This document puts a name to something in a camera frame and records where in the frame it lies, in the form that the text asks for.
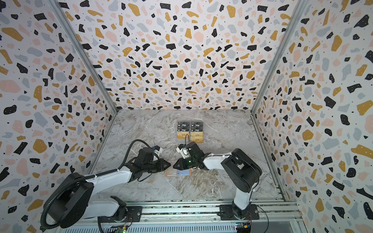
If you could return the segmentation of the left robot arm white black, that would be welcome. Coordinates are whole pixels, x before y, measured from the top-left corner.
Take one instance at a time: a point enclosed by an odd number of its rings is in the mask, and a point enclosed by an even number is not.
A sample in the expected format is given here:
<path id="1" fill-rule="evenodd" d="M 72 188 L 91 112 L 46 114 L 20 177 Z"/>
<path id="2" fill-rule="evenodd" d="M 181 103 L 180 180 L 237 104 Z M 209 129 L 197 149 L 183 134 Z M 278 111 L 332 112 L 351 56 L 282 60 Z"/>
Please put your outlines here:
<path id="1" fill-rule="evenodd" d="M 139 154 L 118 168 L 93 175 L 70 174 L 44 203 L 41 226 L 44 229 L 69 228 L 81 219 L 108 218 L 114 222 L 135 222 L 141 208 L 131 210 L 117 196 L 109 201 L 96 202 L 91 198 L 97 193 L 123 183 L 142 181 L 144 173 L 149 175 L 164 172 L 170 163 L 159 158 L 159 146 L 144 147 Z"/>

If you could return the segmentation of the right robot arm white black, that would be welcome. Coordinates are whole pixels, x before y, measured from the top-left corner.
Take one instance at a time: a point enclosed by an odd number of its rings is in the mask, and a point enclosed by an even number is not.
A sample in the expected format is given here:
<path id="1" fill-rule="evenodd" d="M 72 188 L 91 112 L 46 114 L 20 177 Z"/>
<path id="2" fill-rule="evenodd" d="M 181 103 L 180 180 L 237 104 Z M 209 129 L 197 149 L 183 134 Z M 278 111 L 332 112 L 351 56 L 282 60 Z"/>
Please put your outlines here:
<path id="1" fill-rule="evenodd" d="M 176 150 L 182 155 L 173 165 L 176 170 L 224 170 L 237 188 L 229 216 L 239 219 L 248 216 L 262 170 L 246 153 L 239 148 L 224 154 L 205 153 L 195 142 L 180 144 Z"/>

